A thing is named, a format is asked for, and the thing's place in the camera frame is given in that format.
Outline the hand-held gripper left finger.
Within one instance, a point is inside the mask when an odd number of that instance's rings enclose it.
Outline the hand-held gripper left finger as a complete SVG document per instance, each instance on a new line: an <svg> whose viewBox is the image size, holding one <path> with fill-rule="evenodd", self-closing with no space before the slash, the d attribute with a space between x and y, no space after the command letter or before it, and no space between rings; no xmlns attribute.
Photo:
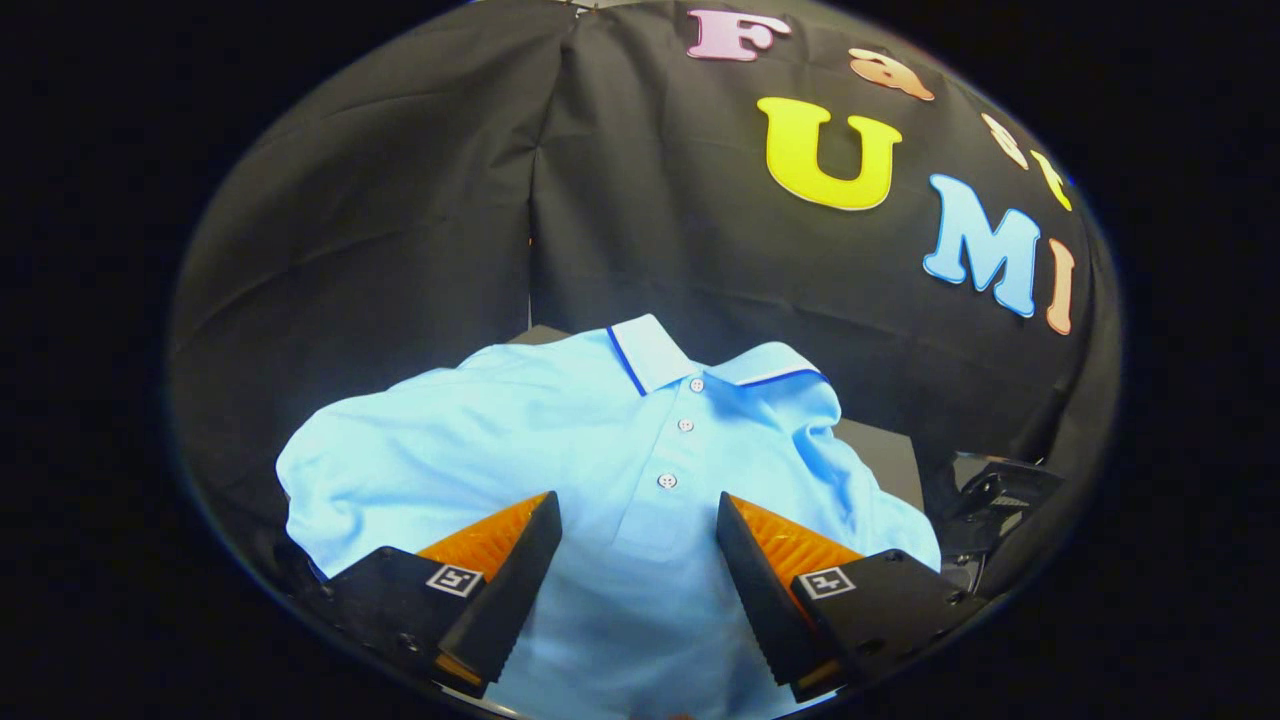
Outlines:
<svg viewBox="0 0 1280 720"><path fill-rule="evenodd" d="M394 669L480 700L561 539L558 495L535 495L416 552L374 550L320 584L320 616Z"/></svg>

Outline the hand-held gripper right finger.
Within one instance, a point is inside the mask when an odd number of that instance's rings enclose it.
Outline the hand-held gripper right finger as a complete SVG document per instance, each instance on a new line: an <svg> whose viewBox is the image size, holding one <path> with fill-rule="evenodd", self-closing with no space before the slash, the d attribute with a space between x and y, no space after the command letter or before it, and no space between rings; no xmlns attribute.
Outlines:
<svg viewBox="0 0 1280 720"><path fill-rule="evenodd" d="M902 671L987 607L904 550L859 553L730 493L716 542L774 683L799 702Z"/></svg>

